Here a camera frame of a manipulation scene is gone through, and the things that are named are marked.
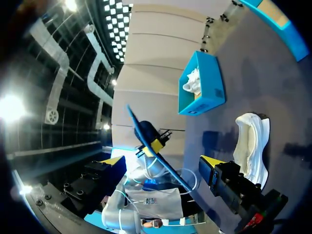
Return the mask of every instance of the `screw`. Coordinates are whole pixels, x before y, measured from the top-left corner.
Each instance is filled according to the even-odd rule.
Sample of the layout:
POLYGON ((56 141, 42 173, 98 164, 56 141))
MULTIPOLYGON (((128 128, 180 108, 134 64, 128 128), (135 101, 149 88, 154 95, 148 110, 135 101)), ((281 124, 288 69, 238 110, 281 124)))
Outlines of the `screw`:
POLYGON ((83 191, 83 190, 78 190, 78 191, 77 191, 77 195, 81 196, 81 195, 83 195, 83 194, 84 194, 84 191, 83 191))
POLYGON ((37 205, 37 206, 42 206, 42 205, 43 205, 43 201, 40 200, 40 199, 37 200, 37 201, 36 201, 36 205, 37 205))
POLYGON ((46 194, 46 195, 44 195, 44 198, 46 199, 46 200, 50 200, 51 199, 51 195, 49 195, 49 194, 46 194))

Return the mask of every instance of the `cable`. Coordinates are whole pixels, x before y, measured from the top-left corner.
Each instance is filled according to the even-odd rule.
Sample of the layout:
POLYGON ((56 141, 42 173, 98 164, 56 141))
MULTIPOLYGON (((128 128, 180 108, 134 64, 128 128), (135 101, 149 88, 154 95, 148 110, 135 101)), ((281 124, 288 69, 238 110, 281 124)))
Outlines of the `cable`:
POLYGON ((147 143, 147 140, 145 138, 145 136, 143 135, 143 132, 141 131, 140 128, 140 123, 137 119, 137 117, 135 116, 135 114, 132 112, 132 110, 130 109, 130 106, 127 105, 127 109, 129 112, 130 117, 132 118, 134 125, 135 125, 135 129, 136 132, 138 133, 142 143, 147 147, 147 149, 150 151, 150 153, 156 157, 158 159, 158 161, 174 176, 174 178, 180 182, 180 184, 187 190, 187 191, 192 191, 192 188, 185 182, 184 179, 182 179, 179 174, 170 166, 168 165, 161 156, 157 155, 155 153, 155 151, 153 150, 153 148, 151 147, 150 144, 147 143))
MULTIPOLYGON (((180 195, 189 194, 189 193, 191 193, 192 191, 194 191, 194 190, 196 189, 196 187, 197 187, 197 176, 196 176, 196 174, 195 174, 192 170, 190 170, 190 169, 187 169, 187 168, 179 168, 179 169, 177 169, 177 171, 179 171, 179 170, 186 170, 186 171, 188 171, 188 172, 190 172, 190 173, 192 173, 192 174, 194 175, 195 184, 194 184, 194 187, 192 188, 192 190, 191 190, 191 191, 188 191, 188 192, 186 192, 186 193, 181 193, 180 195)), ((165 194, 170 194, 170 193, 168 193, 168 192, 161 191, 161 190, 156 190, 156 189, 150 189, 150 188, 144 188, 144 189, 147 189, 147 190, 150 190, 150 191, 158 191, 158 192, 165 193, 165 194)))

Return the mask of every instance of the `bolt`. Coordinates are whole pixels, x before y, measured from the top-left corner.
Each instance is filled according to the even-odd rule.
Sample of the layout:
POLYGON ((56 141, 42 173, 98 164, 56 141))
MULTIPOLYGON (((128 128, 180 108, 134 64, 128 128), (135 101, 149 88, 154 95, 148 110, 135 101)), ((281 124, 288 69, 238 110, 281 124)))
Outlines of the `bolt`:
POLYGON ((77 195, 82 196, 83 194, 84 194, 84 191, 83 191, 83 190, 78 190, 78 191, 77 191, 77 195))
POLYGON ((40 200, 40 199, 38 199, 38 200, 36 201, 36 205, 37 205, 37 206, 42 206, 42 205, 43 205, 43 201, 40 200))
POLYGON ((257 189, 261 189, 261 184, 255 184, 255 187, 257 188, 257 189))
POLYGON ((50 200, 51 199, 51 195, 49 195, 49 194, 46 194, 46 195, 44 195, 44 198, 46 199, 46 200, 50 200))

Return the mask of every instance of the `white pipe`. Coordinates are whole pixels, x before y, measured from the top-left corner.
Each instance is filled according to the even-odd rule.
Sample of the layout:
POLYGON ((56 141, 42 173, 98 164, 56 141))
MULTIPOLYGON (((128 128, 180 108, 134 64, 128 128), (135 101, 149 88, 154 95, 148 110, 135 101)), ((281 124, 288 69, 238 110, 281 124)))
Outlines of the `white pipe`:
POLYGON ((87 79, 87 85, 89 90, 94 93, 96 96, 98 96, 102 101, 107 103, 110 106, 113 106, 113 99, 100 87, 94 82, 94 78, 96 76, 96 73, 98 71, 98 67, 100 63, 102 62, 106 70, 109 74, 112 74, 115 72, 114 67, 111 67, 109 64, 106 56, 102 53, 101 46, 98 43, 97 38, 94 35, 95 27, 93 25, 87 25, 84 29, 84 32, 86 36, 88 37, 90 43, 92 44, 94 50, 97 53, 96 58, 94 59, 92 66, 90 68, 88 79, 87 79))

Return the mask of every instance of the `ventilation duct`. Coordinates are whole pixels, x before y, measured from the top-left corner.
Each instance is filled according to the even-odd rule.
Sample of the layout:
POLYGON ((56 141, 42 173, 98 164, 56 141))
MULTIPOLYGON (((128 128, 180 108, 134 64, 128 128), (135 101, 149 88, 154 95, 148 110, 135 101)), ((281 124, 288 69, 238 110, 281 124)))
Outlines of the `ventilation duct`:
POLYGON ((30 34, 43 50, 45 50, 59 64, 59 70, 52 86, 44 120, 45 123, 54 125, 59 119, 59 113, 57 111, 59 96, 69 70, 69 59, 67 54, 49 33, 41 19, 39 19, 30 29, 30 34))
POLYGON ((94 26, 87 25, 84 29, 84 32, 86 33, 90 43, 92 44, 94 50, 97 53, 97 56, 94 59, 92 66, 90 68, 89 74, 88 74, 88 79, 87 79, 88 88, 93 94, 98 96, 105 103, 107 103, 110 106, 113 106, 113 99, 100 86, 98 86, 94 82, 94 78, 96 76, 98 67, 101 62, 103 63, 104 67, 106 68, 109 74, 113 74, 115 72, 115 69, 114 67, 111 67, 106 56, 102 53, 102 49, 98 43, 98 40, 96 39, 94 35, 94 26))

